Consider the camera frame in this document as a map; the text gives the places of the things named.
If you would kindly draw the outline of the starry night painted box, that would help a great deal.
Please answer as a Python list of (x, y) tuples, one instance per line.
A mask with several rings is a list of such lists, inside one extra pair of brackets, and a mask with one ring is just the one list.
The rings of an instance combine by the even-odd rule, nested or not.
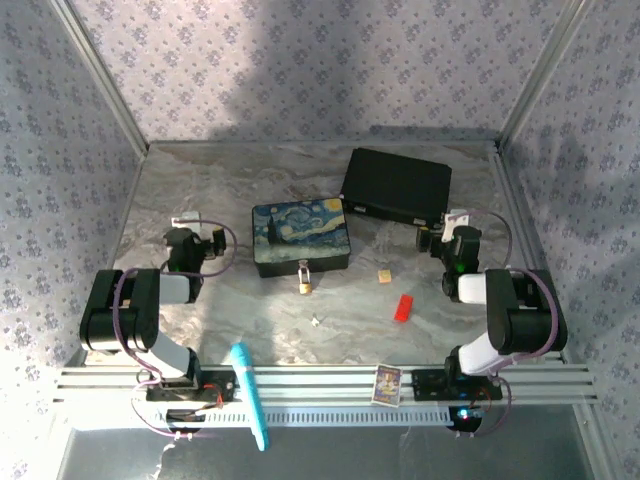
[(257, 205), (252, 232), (253, 261), (262, 278), (348, 267), (351, 242), (339, 198)]

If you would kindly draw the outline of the black hard case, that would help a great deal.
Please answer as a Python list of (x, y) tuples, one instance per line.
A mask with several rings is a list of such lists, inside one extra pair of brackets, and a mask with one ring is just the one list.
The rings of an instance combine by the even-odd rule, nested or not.
[(445, 164), (356, 148), (340, 198), (349, 212), (434, 229), (448, 212), (451, 177)]

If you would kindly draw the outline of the small picture card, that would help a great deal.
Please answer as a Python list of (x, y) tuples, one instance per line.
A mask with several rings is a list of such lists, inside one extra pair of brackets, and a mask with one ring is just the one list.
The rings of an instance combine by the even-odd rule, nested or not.
[(376, 367), (371, 403), (397, 408), (401, 400), (402, 370), (380, 364)]

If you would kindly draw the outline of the cyan pen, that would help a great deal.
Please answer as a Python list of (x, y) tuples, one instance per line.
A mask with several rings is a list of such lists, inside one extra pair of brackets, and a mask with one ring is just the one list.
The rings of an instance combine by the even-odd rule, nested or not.
[(230, 348), (230, 360), (239, 387), (246, 397), (250, 430), (258, 450), (265, 452), (270, 446), (268, 424), (248, 347), (243, 342), (233, 344)]

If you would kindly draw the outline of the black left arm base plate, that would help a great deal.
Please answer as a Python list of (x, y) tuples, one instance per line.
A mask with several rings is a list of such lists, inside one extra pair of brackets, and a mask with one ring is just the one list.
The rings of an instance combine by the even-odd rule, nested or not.
[(149, 386), (146, 400), (149, 402), (193, 401), (204, 403), (228, 403), (233, 400), (236, 375), (232, 370), (204, 370), (198, 375), (189, 374), (162, 380)]

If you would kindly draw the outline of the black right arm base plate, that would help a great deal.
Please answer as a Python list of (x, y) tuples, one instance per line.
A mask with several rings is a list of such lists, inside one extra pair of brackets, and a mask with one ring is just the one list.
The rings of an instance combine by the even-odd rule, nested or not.
[(444, 369), (418, 369), (411, 372), (415, 401), (493, 401), (502, 400), (500, 386), (479, 376), (450, 377)]

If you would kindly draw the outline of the aluminium rail beam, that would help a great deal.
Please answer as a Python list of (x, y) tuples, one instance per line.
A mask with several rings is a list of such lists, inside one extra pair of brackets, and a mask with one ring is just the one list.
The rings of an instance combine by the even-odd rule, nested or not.
[[(265, 406), (364, 406), (371, 400), (373, 366), (262, 366), (254, 369)], [(584, 365), (520, 364), (501, 372), (515, 405), (596, 404), (598, 395)], [(90, 365), (62, 370), (55, 402), (141, 398), (133, 388), (143, 375), (131, 366)]]

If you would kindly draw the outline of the aluminium frame post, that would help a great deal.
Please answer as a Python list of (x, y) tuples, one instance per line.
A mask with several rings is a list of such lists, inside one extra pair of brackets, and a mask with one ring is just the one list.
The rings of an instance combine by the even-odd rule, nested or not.
[(146, 155), (149, 148), (148, 142), (138, 127), (134, 115), (118, 89), (114, 77), (93, 44), (89, 30), (84, 26), (72, 2), (70, 0), (47, 0), (47, 2), (58, 16), (72, 44), (78, 50), (85, 67), (130, 145), (138, 155)]
[(510, 148), (525, 126), (528, 117), (594, 2), (595, 0), (564, 1), (558, 20), (496, 139), (497, 150), (500, 154)]

